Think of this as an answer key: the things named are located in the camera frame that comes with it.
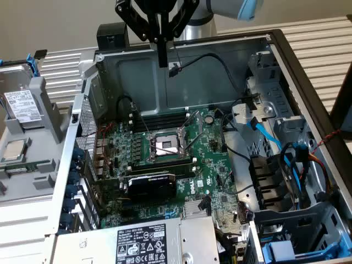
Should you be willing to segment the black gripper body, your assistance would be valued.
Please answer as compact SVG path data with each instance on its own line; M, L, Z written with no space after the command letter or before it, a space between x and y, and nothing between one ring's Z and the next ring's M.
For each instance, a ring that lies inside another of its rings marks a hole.
M162 14L162 13L170 13L177 1L147 1L147 0L135 0L137 6L141 9L141 11L146 14Z

